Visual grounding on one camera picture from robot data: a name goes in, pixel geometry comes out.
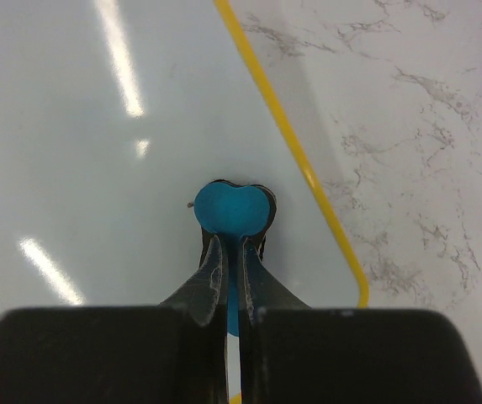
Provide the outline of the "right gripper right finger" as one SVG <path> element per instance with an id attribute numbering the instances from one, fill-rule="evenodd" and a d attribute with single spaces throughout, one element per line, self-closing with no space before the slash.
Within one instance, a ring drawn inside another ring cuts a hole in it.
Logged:
<path id="1" fill-rule="evenodd" d="M 245 237 L 238 255 L 239 326 L 253 326 L 260 310 L 309 308 L 264 267 L 256 244 L 250 237 Z"/>

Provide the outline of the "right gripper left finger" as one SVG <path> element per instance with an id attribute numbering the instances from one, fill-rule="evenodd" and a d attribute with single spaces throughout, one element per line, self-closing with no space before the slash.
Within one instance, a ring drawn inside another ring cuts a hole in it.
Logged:
<path id="1" fill-rule="evenodd" d="M 196 272 L 159 306 L 185 311 L 206 327 L 215 318 L 226 323 L 226 247 L 216 234 L 203 233 L 202 242 Z"/>

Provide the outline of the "blue whiteboard eraser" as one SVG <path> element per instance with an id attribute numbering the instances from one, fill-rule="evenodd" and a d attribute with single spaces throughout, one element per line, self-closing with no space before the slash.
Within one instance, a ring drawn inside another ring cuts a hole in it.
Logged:
<path id="1" fill-rule="evenodd" d="M 206 184 L 193 202 L 195 217 L 202 229 L 202 255 L 205 258 L 214 234 L 225 242 L 228 260 L 229 291 L 227 331 L 239 335 L 237 260 L 244 239 L 248 238 L 262 256 L 266 233 L 276 211 L 274 193 L 261 184 L 239 185 L 218 179 Z"/>

